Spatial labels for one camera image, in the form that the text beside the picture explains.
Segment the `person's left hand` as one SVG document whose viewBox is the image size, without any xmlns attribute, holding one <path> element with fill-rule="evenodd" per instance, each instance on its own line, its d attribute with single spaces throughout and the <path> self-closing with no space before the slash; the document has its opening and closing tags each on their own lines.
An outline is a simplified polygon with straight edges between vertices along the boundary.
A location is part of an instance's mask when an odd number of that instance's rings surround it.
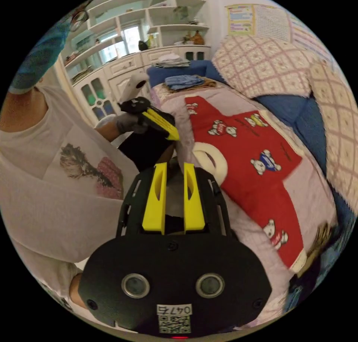
<svg viewBox="0 0 358 342">
<path fill-rule="evenodd" d="M 124 113 L 116 117 L 115 126 L 119 136 L 127 133 L 144 134 L 148 126 L 141 122 L 136 115 Z"/>
</svg>

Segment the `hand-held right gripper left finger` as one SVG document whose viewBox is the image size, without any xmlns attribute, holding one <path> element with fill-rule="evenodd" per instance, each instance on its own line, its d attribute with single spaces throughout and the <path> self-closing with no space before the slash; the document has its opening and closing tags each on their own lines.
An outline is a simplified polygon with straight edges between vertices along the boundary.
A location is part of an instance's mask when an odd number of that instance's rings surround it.
<svg viewBox="0 0 358 342">
<path fill-rule="evenodd" d="M 146 233 L 165 233 L 167 164 L 158 163 L 153 177 L 144 211 L 142 228 Z"/>
</svg>

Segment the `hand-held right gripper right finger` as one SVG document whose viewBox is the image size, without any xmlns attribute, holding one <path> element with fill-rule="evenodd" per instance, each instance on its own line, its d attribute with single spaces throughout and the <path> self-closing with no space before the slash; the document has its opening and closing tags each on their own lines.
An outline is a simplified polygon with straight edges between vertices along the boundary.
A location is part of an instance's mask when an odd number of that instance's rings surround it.
<svg viewBox="0 0 358 342">
<path fill-rule="evenodd" d="M 202 231 L 205 228 L 200 191 L 194 164 L 184 163 L 183 219 L 184 232 Z"/>
</svg>

